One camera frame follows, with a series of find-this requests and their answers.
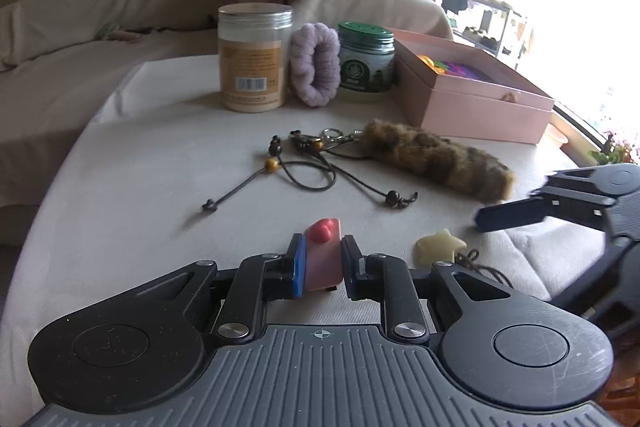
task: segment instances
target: white tablecloth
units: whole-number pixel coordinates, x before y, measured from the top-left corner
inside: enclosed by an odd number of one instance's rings
[[[312,194],[279,173],[254,181],[204,216],[200,205],[207,198],[220,197],[262,165],[273,134],[351,131],[373,117],[402,120],[392,102],[334,100],[310,109],[290,100],[267,113],[231,112],[222,107],[217,71],[216,56],[144,64],[113,93],[67,157],[18,261],[0,325],[2,427],[20,425],[42,406],[26,353],[47,323],[198,259],[229,268],[249,255],[284,253],[294,232],[322,217],[338,217],[363,253],[408,261],[417,239],[448,228],[481,250],[482,263],[499,267],[517,288],[540,298],[566,285],[598,254],[597,247],[587,248],[598,232],[559,221],[476,233],[470,225],[478,202],[372,161],[337,160],[384,191],[417,190],[418,201],[392,210],[344,178]],[[488,150],[516,172],[514,198],[542,185],[546,172],[573,166],[544,141],[460,141]],[[378,309],[348,301],[341,287],[276,303],[269,318],[373,322]]]

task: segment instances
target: fuzzy hair tie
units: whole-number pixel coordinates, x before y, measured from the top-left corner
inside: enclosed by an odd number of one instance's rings
[[[322,23],[307,23],[293,33],[290,54],[291,83],[310,107],[326,105],[340,84],[338,33]]]

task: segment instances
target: fur keychain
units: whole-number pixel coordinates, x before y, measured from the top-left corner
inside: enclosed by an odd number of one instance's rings
[[[511,194],[515,176],[489,153],[399,123],[373,120],[360,136],[367,155],[428,180],[497,203]]]

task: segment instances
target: silver lid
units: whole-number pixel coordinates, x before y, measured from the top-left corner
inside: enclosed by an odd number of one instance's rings
[[[243,2],[218,8],[221,22],[268,26],[274,29],[291,26],[292,9],[286,4]]]

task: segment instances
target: gray ribbed panel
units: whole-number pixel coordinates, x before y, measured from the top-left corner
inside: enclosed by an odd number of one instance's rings
[[[321,339],[317,331],[330,335]],[[374,326],[268,326],[259,341],[220,349],[204,375],[162,405],[123,415],[51,406],[33,427],[605,427],[586,404],[553,415],[505,412],[462,393],[430,352]]]

